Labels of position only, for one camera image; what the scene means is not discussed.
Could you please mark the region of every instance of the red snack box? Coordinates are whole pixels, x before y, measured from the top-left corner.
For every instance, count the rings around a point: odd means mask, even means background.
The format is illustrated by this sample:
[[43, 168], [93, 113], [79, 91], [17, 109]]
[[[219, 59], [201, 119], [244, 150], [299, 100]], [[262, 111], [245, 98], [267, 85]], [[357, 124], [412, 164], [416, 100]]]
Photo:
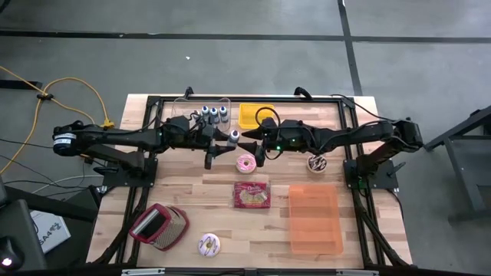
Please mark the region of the red snack box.
[[233, 198], [235, 208], [270, 208], [271, 188], [264, 182], [235, 182]]

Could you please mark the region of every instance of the gray concrete floor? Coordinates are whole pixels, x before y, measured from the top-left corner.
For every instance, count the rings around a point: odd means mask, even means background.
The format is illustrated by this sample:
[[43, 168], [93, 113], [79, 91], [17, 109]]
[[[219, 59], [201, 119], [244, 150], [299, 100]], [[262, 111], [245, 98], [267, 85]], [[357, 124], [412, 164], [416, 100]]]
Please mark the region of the gray concrete floor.
[[[491, 4], [485, 0], [345, 0], [353, 35], [491, 36]], [[342, 35], [335, 0], [15, 0], [0, 15], [0, 28], [62, 31], [126, 31], [207, 34]], [[375, 96], [386, 117], [412, 117], [429, 141], [477, 108], [491, 104], [489, 44], [355, 43], [364, 95]], [[353, 94], [344, 42], [104, 40], [0, 38], [0, 65], [47, 83], [75, 76], [94, 85], [119, 123], [127, 94], [290, 94], [303, 86], [312, 94]], [[0, 78], [10, 78], [0, 72]], [[80, 84], [53, 87], [63, 103], [96, 120], [97, 98]], [[35, 94], [3, 90], [1, 138], [22, 141], [28, 134]], [[55, 126], [79, 118], [52, 103], [41, 110], [33, 143], [50, 145]], [[3, 143], [0, 154], [18, 147]], [[468, 208], [446, 151], [400, 154], [400, 198], [414, 264], [422, 268], [488, 274], [489, 223], [451, 226], [447, 216]], [[81, 175], [78, 158], [26, 147], [18, 161], [51, 179]], [[89, 166], [87, 174], [93, 175]], [[46, 180], [13, 165], [2, 175]], [[80, 180], [65, 182], [76, 185]], [[84, 185], [99, 185], [86, 179]], [[15, 184], [27, 191], [40, 185]], [[47, 195], [63, 192], [47, 188]], [[63, 199], [69, 195], [60, 195]]]

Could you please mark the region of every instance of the yellow extension cord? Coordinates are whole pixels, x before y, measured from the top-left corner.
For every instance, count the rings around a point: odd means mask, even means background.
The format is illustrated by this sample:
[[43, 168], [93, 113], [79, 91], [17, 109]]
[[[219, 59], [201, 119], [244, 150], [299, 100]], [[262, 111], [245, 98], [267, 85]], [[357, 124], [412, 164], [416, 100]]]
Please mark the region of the yellow extension cord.
[[[25, 82], [27, 85], [29, 85], [30, 87], [36, 89], [38, 92], [40, 92], [42, 95], [48, 95], [48, 89], [53, 85], [53, 84], [56, 84], [58, 82], [61, 82], [61, 81], [78, 81], [78, 82], [81, 82], [82, 84], [84, 84], [85, 86], [89, 87], [96, 95], [97, 97], [99, 98], [99, 101], [101, 102], [101, 105], [102, 105], [102, 111], [104, 112], [104, 124], [102, 125], [102, 127], [114, 127], [114, 123], [111, 122], [109, 120], [109, 117], [107, 116], [107, 111], [106, 111], [106, 106], [104, 104], [104, 101], [102, 100], [102, 97], [100, 96], [99, 92], [97, 92], [95, 90], [95, 88], [93, 88], [90, 84], [88, 84], [86, 81], [84, 80], [81, 80], [81, 79], [78, 79], [76, 77], [63, 77], [61, 79], [57, 79], [57, 80], [53, 80], [52, 82], [50, 82], [48, 85], [46, 85], [46, 87], [44, 88], [44, 90], [41, 90], [39, 88], [37, 88], [36, 86], [32, 85], [31, 83], [29, 83], [28, 81], [26, 81], [24, 78], [18, 76], [17, 74], [14, 74], [13, 72], [11, 72], [9, 69], [3, 67], [3, 66], [0, 66], [0, 69], [2, 69], [3, 71], [9, 73], [10, 75], [18, 78], [19, 80]], [[95, 124], [95, 121], [94, 119], [87, 113], [85, 113], [84, 111], [82, 110], [78, 110], [76, 108], [73, 108], [73, 107], [67, 107], [66, 105], [60, 103], [59, 101], [55, 100], [55, 99], [52, 99], [51, 101], [55, 102], [57, 105], [59, 105], [60, 107], [63, 107], [64, 109], [66, 110], [71, 110], [71, 111], [74, 111], [74, 112], [77, 112], [77, 113], [80, 113], [84, 116], [86, 116], [87, 118], [89, 118], [89, 120]], [[24, 146], [27, 142], [29, 142], [29, 140], [31, 139], [31, 136], [32, 134], [34, 133], [35, 129], [36, 129], [36, 125], [38, 123], [38, 115], [39, 115], [39, 110], [41, 108], [41, 105], [42, 105], [42, 100], [38, 100], [38, 104], [36, 105], [36, 111], [35, 111], [35, 114], [34, 114], [34, 122], [32, 123], [32, 128], [31, 128], [31, 132], [29, 133], [28, 137], [25, 139], [24, 141], [24, 144], [21, 145], [21, 147], [17, 150], [17, 152], [14, 154], [14, 156], [12, 157], [12, 160], [15, 160], [15, 158], [17, 158], [18, 154], [24, 149]], [[12, 164], [12, 161], [8, 161], [7, 165], [5, 165], [3, 167], [3, 169], [0, 171], [0, 175]]]

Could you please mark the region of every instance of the yellow container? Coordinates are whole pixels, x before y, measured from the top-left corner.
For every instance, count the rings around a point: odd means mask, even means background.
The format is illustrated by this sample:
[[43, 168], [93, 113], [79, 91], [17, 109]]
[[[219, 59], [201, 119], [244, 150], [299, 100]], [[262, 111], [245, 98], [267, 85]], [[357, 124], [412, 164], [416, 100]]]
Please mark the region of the yellow container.
[[[275, 108], [272, 104], [241, 103], [239, 108], [239, 125], [244, 130], [254, 130], [259, 127], [255, 121], [255, 113], [261, 107]], [[266, 117], [273, 117], [270, 110], [261, 110], [258, 114], [258, 120], [261, 122]]]

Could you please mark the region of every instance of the wooden table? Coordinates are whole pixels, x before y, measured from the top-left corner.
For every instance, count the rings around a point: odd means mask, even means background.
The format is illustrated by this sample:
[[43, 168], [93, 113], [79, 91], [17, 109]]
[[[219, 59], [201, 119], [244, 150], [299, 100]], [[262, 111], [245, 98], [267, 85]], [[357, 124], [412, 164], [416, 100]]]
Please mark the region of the wooden table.
[[[142, 125], [146, 94], [128, 95], [121, 120], [121, 129], [134, 130]], [[373, 97], [355, 97], [357, 103], [377, 113]], [[282, 120], [303, 120], [316, 127], [340, 129], [338, 108], [329, 103], [273, 103]], [[163, 117], [170, 117], [171, 103], [164, 105]], [[239, 103], [232, 103], [232, 125], [237, 124]], [[357, 108], [359, 124], [374, 118]], [[380, 143], [366, 143], [369, 153]], [[119, 147], [122, 150], [134, 150]], [[140, 247], [139, 266], [202, 267], [202, 268], [362, 268], [358, 231], [354, 219], [353, 199], [345, 187], [342, 162], [343, 147], [326, 155], [326, 173], [315, 175], [306, 167], [307, 154], [284, 153], [275, 161], [266, 160], [264, 167], [251, 175], [236, 171], [235, 163], [245, 150], [238, 148], [213, 160], [211, 170], [203, 168], [205, 153], [185, 149], [169, 149], [159, 155], [155, 186], [150, 190], [148, 206], [158, 202], [175, 205], [186, 211], [189, 231], [171, 250], [161, 252], [150, 245]], [[270, 209], [232, 208], [232, 186], [236, 181], [270, 182]], [[288, 237], [288, 187], [292, 184], [334, 185], [338, 191], [339, 215], [344, 251], [341, 255], [294, 255]], [[121, 227], [127, 202], [128, 188], [116, 188], [101, 203], [87, 261], [99, 257]], [[411, 263], [403, 219], [395, 198], [387, 191], [374, 190], [373, 197], [381, 232], [396, 252]], [[197, 252], [198, 240], [204, 233], [219, 236], [221, 252], [214, 258], [204, 258]], [[371, 257], [375, 260], [374, 243], [367, 234]], [[126, 258], [133, 244], [128, 238]]]

